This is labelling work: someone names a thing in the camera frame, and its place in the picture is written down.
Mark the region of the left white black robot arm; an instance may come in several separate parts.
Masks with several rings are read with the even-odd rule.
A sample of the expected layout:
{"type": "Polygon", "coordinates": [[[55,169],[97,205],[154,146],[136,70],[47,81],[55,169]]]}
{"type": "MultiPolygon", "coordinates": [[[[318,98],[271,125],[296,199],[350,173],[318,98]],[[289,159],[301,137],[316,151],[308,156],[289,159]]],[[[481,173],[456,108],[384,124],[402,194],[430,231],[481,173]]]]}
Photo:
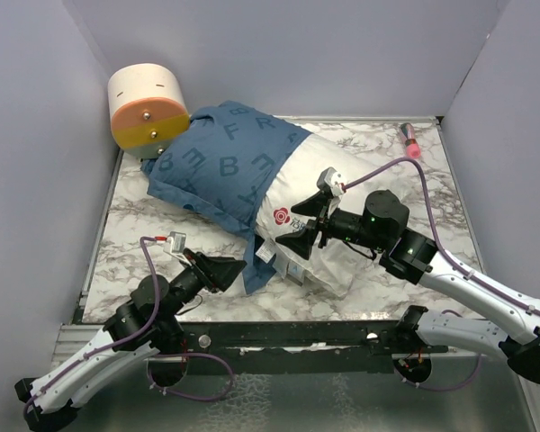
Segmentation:
{"type": "Polygon", "coordinates": [[[225,292],[246,263],[185,249],[182,265],[183,271],[172,280],[156,273],[146,276],[130,299],[61,366],[14,386],[29,430],[65,428],[107,383],[146,359],[193,356],[177,314],[203,289],[225,292]]]}

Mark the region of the blue cartoon print pillowcase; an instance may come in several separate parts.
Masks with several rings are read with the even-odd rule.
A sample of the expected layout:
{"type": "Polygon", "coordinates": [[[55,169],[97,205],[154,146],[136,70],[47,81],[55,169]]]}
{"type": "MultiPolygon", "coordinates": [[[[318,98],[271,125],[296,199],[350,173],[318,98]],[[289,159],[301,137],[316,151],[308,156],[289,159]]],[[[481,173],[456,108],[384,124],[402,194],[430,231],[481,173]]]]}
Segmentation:
{"type": "Polygon", "coordinates": [[[246,293],[254,293],[275,274],[256,255],[263,243],[257,213],[279,170],[309,134],[238,102],[201,108],[158,158],[142,162],[147,193],[245,239],[242,278],[246,293]]]}

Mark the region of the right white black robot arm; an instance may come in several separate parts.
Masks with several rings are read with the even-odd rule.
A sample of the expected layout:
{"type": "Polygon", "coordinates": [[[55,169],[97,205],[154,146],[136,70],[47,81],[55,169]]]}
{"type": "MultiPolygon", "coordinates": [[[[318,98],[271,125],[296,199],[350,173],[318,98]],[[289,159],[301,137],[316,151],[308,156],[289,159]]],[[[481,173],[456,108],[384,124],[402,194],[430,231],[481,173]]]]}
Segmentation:
{"type": "Polygon", "coordinates": [[[409,229],[409,209],[389,190],[367,195],[362,214],[329,208],[333,196],[318,192],[292,207],[308,216],[306,226],[276,238],[299,257],[329,239],[379,253],[390,275],[442,293],[480,314],[479,319],[448,318],[426,307],[411,306],[395,330],[397,345],[449,346],[504,359],[508,367],[540,384],[540,299],[517,292],[456,259],[437,240],[409,229]]]}

